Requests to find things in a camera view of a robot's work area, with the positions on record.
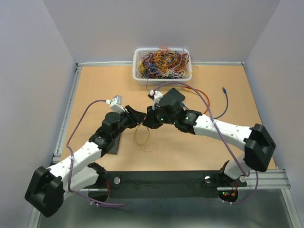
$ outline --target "wooden table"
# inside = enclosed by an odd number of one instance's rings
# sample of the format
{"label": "wooden table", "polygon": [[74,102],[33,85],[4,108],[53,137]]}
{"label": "wooden table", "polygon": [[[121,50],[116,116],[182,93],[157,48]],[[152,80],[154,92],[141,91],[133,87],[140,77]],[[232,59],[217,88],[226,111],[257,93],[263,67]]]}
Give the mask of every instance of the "wooden table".
{"label": "wooden table", "polygon": [[[226,107],[226,98],[222,92],[224,86],[229,98],[229,107],[221,121],[235,125],[254,126],[261,123],[255,101],[253,99],[244,68],[242,66],[198,66],[193,68],[193,76],[189,84],[204,91],[210,98],[210,107],[214,116],[220,115]],[[205,105],[200,98],[175,86],[186,99],[185,105],[193,110],[204,112]],[[166,86],[160,89],[166,92]],[[131,66],[84,66],[82,67],[76,96],[68,123],[65,141],[78,123],[85,108],[97,99],[123,97],[123,106],[130,105],[133,109],[146,112],[152,104],[147,96],[145,86],[140,86],[132,78]],[[70,146],[78,150],[88,138],[101,126],[106,113],[110,112],[105,103],[94,104],[87,112],[74,135]],[[218,170],[231,156],[222,141],[212,138],[182,133],[173,125],[163,125],[150,130],[150,139],[138,146],[134,139],[134,129],[122,133],[117,155],[106,154],[97,163],[108,171],[186,171],[186,170]],[[147,137],[147,129],[138,129],[138,141]],[[235,155],[243,153],[231,146]],[[69,155],[64,147],[61,160]],[[271,160],[269,169],[276,169]]]}

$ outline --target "blue cable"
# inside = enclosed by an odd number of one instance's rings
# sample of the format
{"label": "blue cable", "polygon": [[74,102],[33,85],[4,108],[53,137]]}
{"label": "blue cable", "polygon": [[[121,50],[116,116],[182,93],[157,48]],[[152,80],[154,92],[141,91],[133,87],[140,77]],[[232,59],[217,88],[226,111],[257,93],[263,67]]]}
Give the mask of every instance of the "blue cable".
{"label": "blue cable", "polygon": [[221,115],[219,115],[218,117],[214,117],[213,119],[219,119],[220,117],[222,117],[226,113],[226,111],[228,109],[228,95],[227,95],[227,91],[224,87],[223,87],[223,92],[224,92],[224,94],[226,96],[226,100],[227,100],[225,111]]}
{"label": "blue cable", "polygon": [[188,109],[188,110],[189,110],[189,108],[187,108],[187,106],[186,106],[183,102],[181,102],[180,104],[181,104],[181,106],[183,106],[185,109]]}

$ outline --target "silver bolt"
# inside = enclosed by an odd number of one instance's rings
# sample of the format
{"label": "silver bolt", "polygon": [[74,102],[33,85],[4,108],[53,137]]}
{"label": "silver bolt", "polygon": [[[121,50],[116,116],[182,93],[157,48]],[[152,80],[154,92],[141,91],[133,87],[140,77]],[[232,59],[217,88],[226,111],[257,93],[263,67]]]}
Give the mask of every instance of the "silver bolt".
{"label": "silver bolt", "polygon": [[211,183],[211,178],[210,178],[210,176],[206,176],[206,177],[205,177],[205,182],[206,182],[207,184]]}
{"label": "silver bolt", "polygon": [[119,183],[120,183],[119,177],[115,177],[115,178],[114,178],[114,184],[119,184]]}
{"label": "silver bolt", "polygon": [[246,182],[246,177],[245,176],[240,176],[239,181],[242,182],[242,183],[245,183]]}

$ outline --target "tangled cables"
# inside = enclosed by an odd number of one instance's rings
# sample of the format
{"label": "tangled cables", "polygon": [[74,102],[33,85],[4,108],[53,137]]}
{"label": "tangled cables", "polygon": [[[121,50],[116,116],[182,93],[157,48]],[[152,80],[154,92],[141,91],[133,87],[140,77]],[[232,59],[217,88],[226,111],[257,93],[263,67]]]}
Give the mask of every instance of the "tangled cables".
{"label": "tangled cables", "polygon": [[180,54],[165,47],[143,57],[140,55],[139,60],[141,63],[137,74],[139,73],[141,78],[180,79],[186,76],[190,55]]}

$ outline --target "gray floor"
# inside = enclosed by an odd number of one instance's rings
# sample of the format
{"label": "gray floor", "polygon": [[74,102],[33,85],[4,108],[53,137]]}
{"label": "gray floor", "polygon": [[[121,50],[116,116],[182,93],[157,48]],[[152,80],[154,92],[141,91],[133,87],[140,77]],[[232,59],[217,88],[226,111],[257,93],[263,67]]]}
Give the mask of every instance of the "gray floor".
{"label": "gray floor", "polygon": [[[240,198],[251,191],[243,190]],[[122,209],[97,208],[72,196],[39,228],[292,228],[281,190],[258,190],[241,205],[220,199],[125,199]]]}

